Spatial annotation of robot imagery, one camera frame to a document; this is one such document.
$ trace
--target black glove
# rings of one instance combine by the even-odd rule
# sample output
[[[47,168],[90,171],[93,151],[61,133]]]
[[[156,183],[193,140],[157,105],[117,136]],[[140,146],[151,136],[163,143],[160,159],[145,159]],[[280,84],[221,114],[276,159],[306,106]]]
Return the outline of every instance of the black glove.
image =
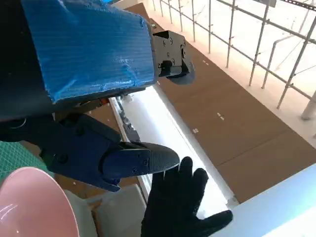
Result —
[[[180,168],[153,175],[142,237],[208,237],[232,221],[231,211],[204,220],[196,217],[208,176],[202,168],[192,175],[192,165],[186,157]]]

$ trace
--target white surface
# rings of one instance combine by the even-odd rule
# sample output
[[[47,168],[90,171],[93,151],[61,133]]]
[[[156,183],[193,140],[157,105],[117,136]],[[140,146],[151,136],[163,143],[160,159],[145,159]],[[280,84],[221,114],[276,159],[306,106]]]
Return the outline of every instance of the white surface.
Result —
[[[315,180],[316,164],[235,207],[212,237],[315,237]]]
[[[103,237],[140,237],[146,204],[139,187],[131,185],[116,193],[81,199],[64,190],[74,210],[80,237],[97,237],[89,203],[102,200],[97,208]]]
[[[84,199],[81,199],[68,190],[64,190],[71,207],[73,208],[80,237],[98,237],[92,218],[91,209]]]
[[[145,210],[145,201],[136,184],[106,193],[97,209],[103,236],[140,237]]]

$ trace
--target pink plastic bowl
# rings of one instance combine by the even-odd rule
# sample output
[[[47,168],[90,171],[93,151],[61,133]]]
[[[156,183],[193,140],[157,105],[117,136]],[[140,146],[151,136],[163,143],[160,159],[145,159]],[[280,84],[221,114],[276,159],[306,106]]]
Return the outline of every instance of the pink plastic bowl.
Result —
[[[44,171],[23,167],[0,188],[0,237],[79,237],[63,190]]]

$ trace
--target brown floor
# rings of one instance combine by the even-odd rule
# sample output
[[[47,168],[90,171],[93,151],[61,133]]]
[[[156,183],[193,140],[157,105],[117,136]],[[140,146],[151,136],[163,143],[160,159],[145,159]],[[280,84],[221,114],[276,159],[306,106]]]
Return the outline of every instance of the brown floor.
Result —
[[[127,10],[149,20],[142,3]],[[195,138],[239,202],[315,163],[316,150],[302,137],[202,53],[187,48],[194,83],[161,79],[160,86],[189,129],[198,129]]]

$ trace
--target blue tape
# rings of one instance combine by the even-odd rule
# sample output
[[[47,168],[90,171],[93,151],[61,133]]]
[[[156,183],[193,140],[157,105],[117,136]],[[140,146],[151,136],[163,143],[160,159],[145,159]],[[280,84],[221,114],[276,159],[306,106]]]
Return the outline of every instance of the blue tape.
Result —
[[[102,0],[21,0],[53,103],[155,83],[150,35],[139,15]]]

